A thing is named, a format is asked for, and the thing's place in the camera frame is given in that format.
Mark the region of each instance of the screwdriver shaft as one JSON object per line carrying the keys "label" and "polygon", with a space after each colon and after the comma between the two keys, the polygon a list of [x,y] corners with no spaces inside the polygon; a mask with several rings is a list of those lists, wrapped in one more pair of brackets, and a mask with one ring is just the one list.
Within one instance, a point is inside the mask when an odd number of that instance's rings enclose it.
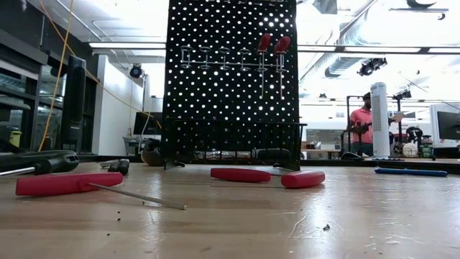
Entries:
{"label": "screwdriver shaft", "polygon": [[183,204],[177,204],[175,202],[165,201],[165,200],[162,200],[162,199],[156,199],[156,198],[148,197],[148,196],[141,195],[141,194],[134,194],[134,193],[131,193],[131,192],[128,192],[128,191],[122,191],[122,190],[118,190],[117,188],[102,186],[102,185],[99,185],[99,184],[96,184],[96,183],[89,183],[89,185],[94,186],[94,187],[99,188],[99,189],[102,189],[102,190],[112,191],[114,193],[122,194],[122,195],[125,195],[125,196],[130,196],[130,197],[138,198],[138,199],[145,200],[145,201],[151,201],[151,202],[158,203],[158,204],[161,204],[163,206],[174,208],[174,209],[185,210],[185,208],[187,208],[187,206],[183,205]]}

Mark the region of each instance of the ceiling light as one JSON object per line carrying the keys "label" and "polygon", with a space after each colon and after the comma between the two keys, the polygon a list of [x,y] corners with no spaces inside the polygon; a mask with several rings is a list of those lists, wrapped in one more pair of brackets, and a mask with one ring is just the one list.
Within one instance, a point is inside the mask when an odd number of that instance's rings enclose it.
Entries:
{"label": "ceiling light", "polygon": [[374,47],[374,46],[347,46],[344,52],[349,53],[417,53],[419,47]]}
{"label": "ceiling light", "polygon": [[335,46],[311,46],[311,45],[299,45],[298,51],[300,52],[334,52]]}
{"label": "ceiling light", "polygon": [[429,53],[460,53],[460,47],[432,47]]}
{"label": "ceiling light", "polygon": [[161,50],[166,48],[161,42],[90,42],[90,47],[112,50]]}

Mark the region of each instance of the electronic equipment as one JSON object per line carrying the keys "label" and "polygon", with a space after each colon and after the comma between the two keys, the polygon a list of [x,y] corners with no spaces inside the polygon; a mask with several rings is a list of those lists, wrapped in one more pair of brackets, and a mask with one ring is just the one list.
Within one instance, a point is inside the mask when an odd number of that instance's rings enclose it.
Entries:
{"label": "electronic equipment", "polygon": [[460,145],[460,104],[430,106],[433,148],[456,148]]}
{"label": "electronic equipment", "polygon": [[134,64],[129,72],[132,78],[140,78],[144,71],[142,70],[141,64]]}
{"label": "electronic equipment", "polygon": [[460,113],[438,112],[438,128],[442,140],[460,140]]}
{"label": "electronic equipment", "polygon": [[134,134],[135,135],[161,135],[161,128],[158,125],[157,121],[160,122],[162,119],[161,112],[151,112],[152,117],[148,117],[147,114],[142,112],[136,113],[136,120],[134,122]]}
{"label": "electronic equipment", "polygon": [[370,58],[361,64],[361,68],[357,72],[360,76],[370,76],[374,71],[388,64],[386,58]]}
{"label": "electronic equipment", "polygon": [[71,55],[65,81],[60,149],[81,150],[83,102],[85,98],[86,61]]}

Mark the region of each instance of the wall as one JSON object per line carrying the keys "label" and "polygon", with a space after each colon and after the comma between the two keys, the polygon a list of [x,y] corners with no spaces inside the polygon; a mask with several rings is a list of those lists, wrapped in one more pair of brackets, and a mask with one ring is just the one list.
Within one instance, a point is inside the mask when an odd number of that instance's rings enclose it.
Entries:
{"label": "wall", "polygon": [[[144,89],[110,64],[106,55],[99,57],[98,64],[98,78],[103,87],[134,108],[141,109]],[[129,130],[134,128],[136,112],[98,87],[92,152],[98,155],[126,155],[122,137],[127,137]]]}
{"label": "wall", "polygon": [[162,112],[165,94],[165,64],[143,64],[142,68],[148,75],[144,95],[144,112]]}

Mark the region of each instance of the wooden table surface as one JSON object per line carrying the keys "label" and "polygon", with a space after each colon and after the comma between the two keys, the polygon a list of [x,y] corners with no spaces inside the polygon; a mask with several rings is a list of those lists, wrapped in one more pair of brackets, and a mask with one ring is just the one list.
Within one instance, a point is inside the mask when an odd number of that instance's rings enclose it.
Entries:
{"label": "wooden table surface", "polygon": [[278,177],[213,180],[210,168],[132,164],[119,186],[186,211],[107,191],[17,198],[15,180],[1,179],[0,258],[460,258],[457,176],[314,168],[326,173],[322,186],[287,190]]}

